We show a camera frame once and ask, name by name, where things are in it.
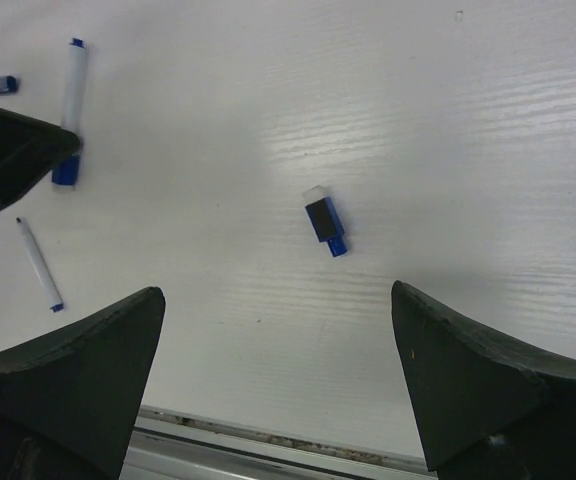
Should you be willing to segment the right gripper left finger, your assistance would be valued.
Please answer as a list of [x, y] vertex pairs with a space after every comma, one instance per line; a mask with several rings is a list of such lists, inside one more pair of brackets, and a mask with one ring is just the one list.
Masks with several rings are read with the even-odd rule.
[[0, 351], [0, 479], [119, 477], [164, 313], [148, 287]]

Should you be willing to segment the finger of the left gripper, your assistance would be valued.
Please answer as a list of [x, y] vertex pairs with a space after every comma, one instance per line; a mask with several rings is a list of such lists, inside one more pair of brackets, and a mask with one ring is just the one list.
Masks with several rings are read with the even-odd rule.
[[0, 108], [0, 212], [81, 146], [73, 132]]

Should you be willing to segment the white marker blue cap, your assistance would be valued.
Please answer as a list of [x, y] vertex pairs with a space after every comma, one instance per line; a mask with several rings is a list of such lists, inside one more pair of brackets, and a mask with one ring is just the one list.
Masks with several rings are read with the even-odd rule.
[[[61, 127], [79, 135], [87, 80], [88, 49], [82, 39], [73, 37], [68, 51], [69, 61], [63, 95]], [[52, 171], [51, 181], [55, 189], [73, 189], [76, 186], [81, 151], [82, 147], [79, 147], [74, 154]]]

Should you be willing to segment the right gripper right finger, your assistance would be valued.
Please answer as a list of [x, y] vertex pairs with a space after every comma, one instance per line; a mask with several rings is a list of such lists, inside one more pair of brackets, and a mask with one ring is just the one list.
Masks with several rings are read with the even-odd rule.
[[576, 479], [576, 360], [391, 290], [394, 337], [429, 471]]

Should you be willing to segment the blue square pen cap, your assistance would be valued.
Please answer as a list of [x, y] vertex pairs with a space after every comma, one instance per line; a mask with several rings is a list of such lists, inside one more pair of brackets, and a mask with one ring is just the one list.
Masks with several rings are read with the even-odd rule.
[[332, 257], [346, 255], [349, 248], [345, 229], [332, 197], [322, 186], [315, 186], [304, 193], [305, 211], [317, 240], [326, 244]]

